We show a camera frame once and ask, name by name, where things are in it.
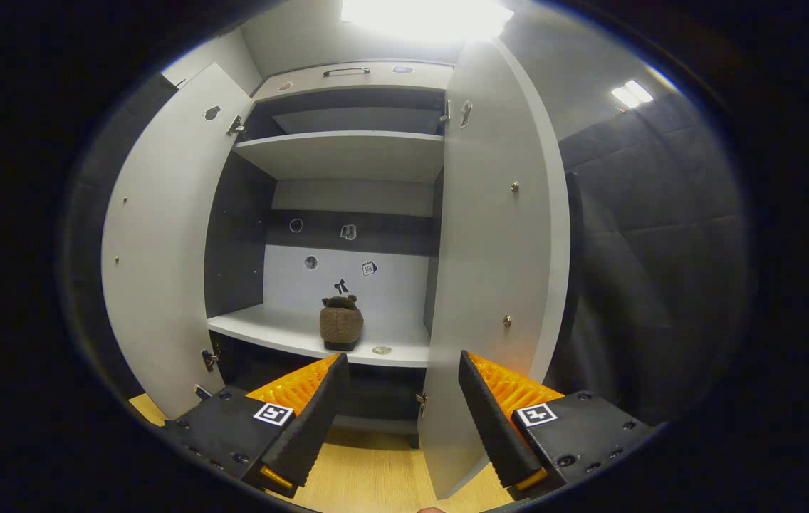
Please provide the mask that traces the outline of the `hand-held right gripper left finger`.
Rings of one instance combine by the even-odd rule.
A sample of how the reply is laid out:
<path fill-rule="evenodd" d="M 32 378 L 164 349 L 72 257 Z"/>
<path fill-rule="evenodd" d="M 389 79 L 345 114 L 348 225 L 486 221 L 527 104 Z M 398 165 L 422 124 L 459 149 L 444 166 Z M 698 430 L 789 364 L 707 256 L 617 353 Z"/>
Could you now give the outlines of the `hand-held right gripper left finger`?
<path fill-rule="evenodd" d="M 304 487 L 350 385 L 348 358 L 336 353 L 252 392 L 227 386 L 203 393 L 164 422 L 163 438 L 233 480 L 291 499 Z"/>

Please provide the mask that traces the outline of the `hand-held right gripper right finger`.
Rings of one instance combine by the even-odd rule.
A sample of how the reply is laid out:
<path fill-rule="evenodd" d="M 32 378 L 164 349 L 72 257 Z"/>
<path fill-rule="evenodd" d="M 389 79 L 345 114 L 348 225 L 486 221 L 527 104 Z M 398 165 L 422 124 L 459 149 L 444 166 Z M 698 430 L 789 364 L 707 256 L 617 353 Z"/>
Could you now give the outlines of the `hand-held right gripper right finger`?
<path fill-rule="evenodd" d="M 657 434 L 589 390 L 563 394 L 462 351 L 459 385 L 500 484 L 539 499 L 600 475 Z"/>

